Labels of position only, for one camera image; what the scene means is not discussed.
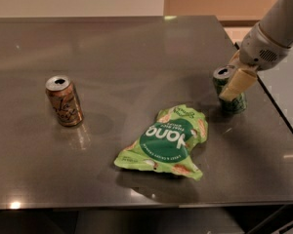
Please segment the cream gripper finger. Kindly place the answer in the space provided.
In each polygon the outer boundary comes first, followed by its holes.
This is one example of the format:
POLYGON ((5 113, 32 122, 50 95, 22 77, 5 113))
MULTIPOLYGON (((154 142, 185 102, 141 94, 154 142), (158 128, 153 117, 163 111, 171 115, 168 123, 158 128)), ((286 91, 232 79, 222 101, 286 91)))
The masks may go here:
POLYGON ((256 81, 257 73, 254 69, 238 68, 222 88, 219 98, 225 101, 233 101, 256 81))
POLYGON ((229 65, 234 67, 239 67, 240 66, 239 56, 240 56, 240 51, 236 51, 234 55, 232 56, 232 58, 230 59, 229 65))

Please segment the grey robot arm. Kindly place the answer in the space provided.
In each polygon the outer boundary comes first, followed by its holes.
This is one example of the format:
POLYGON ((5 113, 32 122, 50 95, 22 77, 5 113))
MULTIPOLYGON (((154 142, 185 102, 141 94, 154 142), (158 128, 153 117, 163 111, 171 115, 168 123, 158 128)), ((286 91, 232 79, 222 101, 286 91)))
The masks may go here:
POLYGON ((229 65, 234 72, 219 98, 236 99, 257 80, 257 72, 272 69, 293 47, 293 0, 277 0, 243 38, 229 65))

